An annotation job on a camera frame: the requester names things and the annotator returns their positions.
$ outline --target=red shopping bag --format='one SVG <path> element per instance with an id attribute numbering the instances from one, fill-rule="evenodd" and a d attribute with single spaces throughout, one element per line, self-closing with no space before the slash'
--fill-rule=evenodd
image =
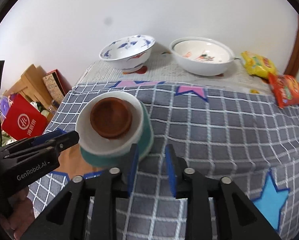
<path id="1" fill-rule="evenodd" d="M 20 140 L 42 135 L 46 126 L 46 117 L 18 94 L 8 110 L 2 129 Z"/>

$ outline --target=wooden door frame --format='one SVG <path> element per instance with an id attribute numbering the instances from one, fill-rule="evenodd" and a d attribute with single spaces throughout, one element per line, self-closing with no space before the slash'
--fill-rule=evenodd
<path id="1" fill-rule="evenodd" d="M 295 38 L 294 48 L 284 74 L 296 77 L 298 70 L 299 70 L 299 17 L 298 17 L 298 30 Z"/>

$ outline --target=blue and white bowl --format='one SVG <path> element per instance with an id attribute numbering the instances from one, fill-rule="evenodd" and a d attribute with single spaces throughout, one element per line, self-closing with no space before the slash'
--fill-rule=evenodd
<path id="1" fill-rule="evenodd" d="M 148 35 L 128 36 L 107 45 L 99 58 L 123 72 L 135 72 L 148 60 L 154 44 L 155 39 Z"/>

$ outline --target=metal screw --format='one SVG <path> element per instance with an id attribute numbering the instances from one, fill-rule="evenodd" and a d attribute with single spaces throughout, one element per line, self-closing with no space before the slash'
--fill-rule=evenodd
<path id="1" fill-rule="evenodd" d="M 194 174 L 195 170 L 193 168 L 185 168 L 184 169 L 184 172 L 186 174 Z"/>
<path id="2" fill-rule="evenodd" d="M 73 178 L 73 182 L 75 182 L 75 183 L 81 182 L 82 180 L 83 180 L 83 177 L 79 176 L 79 175 L 77 175 Z"/>
<path id="3" fill-rule="evenodd" d="M 121 170 L 119 168 L 111 168 L 109 170 L 110 174 L 118 174 Z"/>
<path id="4" fill-rule="evenodd" d="M 223 182 L 224 184 L 231 184 L 232 180 L 229 177 L 223 177 L 221 178 L 221 182 Z"/>

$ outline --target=blue gripper pad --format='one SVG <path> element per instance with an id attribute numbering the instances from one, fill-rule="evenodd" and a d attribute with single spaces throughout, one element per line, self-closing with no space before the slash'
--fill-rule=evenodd
<path id="1" fill-rule="evenodd" d="M 168 170 L 168 182 L 170 185 L 171 193 L 173 197 L 176 197 L 177 177 L 175 174 L 175 169 L 171 158 L 170 147 L 172 146 L 166 145 L 165 147 L 165 159 L 166 159 L 166 167 Z"/>
<path id="2" fill-rule="evenodd" d="M 134 157 L 133 157 L 130 172 L 127 175 L 127 192 L 128 192 L 129 196 L 131 195 L 131 192 L 133 191 L 134 179 L 135 179 L 137 163 L 138 163 L 138 158 L 139 158 L 139 150 L 138 150 L 137 144 L 132 144 L 130 151 L 134 152 Z"/>
<path id="3" fill-rule="evenodd" d="M 43 135 L 37 136 L 34 141 L 32 142 L 32 146 L 37 146 L 40 144 L 43 144 L 44 142 L 47 142 L 48 140 L 54 139 L 57 136 L 60 136 L 62 134 L 65 134 L 66 132 L 63 131 L 60 128 L 57 128 L 55 131 L 53 132 L 49 132 L 49 133 L 45 133 Z"/>

